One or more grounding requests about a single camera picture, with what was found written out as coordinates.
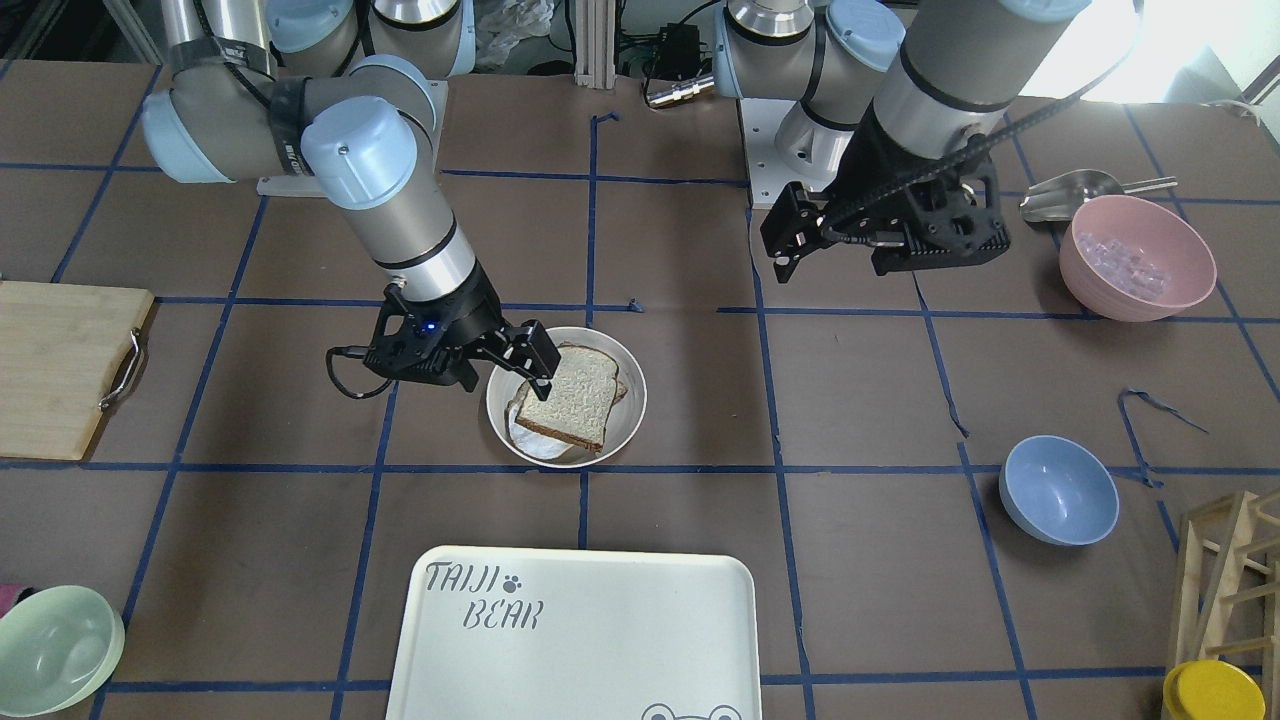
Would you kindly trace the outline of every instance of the wooden cutting board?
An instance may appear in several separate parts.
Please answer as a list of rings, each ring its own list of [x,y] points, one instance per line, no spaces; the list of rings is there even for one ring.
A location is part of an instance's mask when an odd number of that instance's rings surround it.
[[[0,456],[81,460],[145,290],[0,281]]]

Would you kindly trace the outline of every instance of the brown table surface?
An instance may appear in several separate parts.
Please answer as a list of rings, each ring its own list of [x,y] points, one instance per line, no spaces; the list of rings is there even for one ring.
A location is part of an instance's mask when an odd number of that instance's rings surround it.
[[[841,247],[778,286],[735,102],[454,79],[440,182],[508,316],[589,323],[649,380],[628,447],[547,473],[479,392],[330,387],[323,352],[366,341],[380,273],[324,201],[160,173],[137,129],[160,70],[3,68],[0,273],[159,300],[90,459],[0,461],[0,582],[90,585],[129,623],[99,706],[59,717],[381,717],[408,570],[442,543],[741,559],[769,719],[1151,717],[1174,523],[1280,487],[1280,159],[1226,110],[1079,105],[996,151],[997,261],[913,282]],[[1152,199],[1208,241],[1219,292],[1167,322],[1083,314],[1061,236],[1016,214],[1075,168],[1178,176]],[[1130,437],[1125,387],[1211,434],[1130,401]],[[1050,547],[1005,514],[998,465],[1038,433],[1119,475],[1103,542]],[[1138,448],[1162,487],[1125,477]]]

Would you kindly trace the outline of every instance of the white plate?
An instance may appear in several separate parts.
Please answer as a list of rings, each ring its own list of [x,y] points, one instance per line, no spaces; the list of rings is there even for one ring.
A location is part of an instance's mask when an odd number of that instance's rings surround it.
[[[442,546],[388,720],[760,720],[755,591],[722,555]]]
[[[513,437],[509,429],[512,423],[509,421],[508,407],[516,393],[524,387],[525,379],[502,368],[493,369],[493,374],[489,375],[489,387],[485,388],[485,413],[489,415],[489,425],[508,450],[544,468],[585,468],[612,457],[613,454],[622,450],[622,446],[635,437],[636,430],[640,429],[640,421],[644,420],[649,388],[645,384],[640,364],[636,363],[635,356],[621,342],[599,331],[564,327],[548,328],[547,334],[550,336],[557,346],[570,342],[599,350],[618,364],[618,379],[627,386],[627,395],[609,410],[609,418],[604,423],[604,450],[591,452],[552,438],[547,438],[550,442],[545,445],[526,445],[530,436],[535,433]],[[552,392],[556,392],[554,379],[552,380]],[[521,445],[517,446],[516,441],[521,441]],[[562,452],[549,452],[557,446],[559,446]],[[535,450],[535,452],[525,452],[524,448]]]

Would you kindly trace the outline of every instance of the yellow container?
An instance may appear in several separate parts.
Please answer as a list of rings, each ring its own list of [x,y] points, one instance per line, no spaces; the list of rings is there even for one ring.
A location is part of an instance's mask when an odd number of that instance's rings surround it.
[[[1175,720],[1262,720],[1266,701],[1244,670],[1220,660],[1193,660],[1165,676],[1165,706]]]

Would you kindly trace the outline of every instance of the white tray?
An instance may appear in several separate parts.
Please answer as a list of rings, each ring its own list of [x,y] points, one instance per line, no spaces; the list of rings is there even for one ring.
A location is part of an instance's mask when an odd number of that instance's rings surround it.
[[[760,720],[755,588],[719,555],[433,548],[388,720]]]

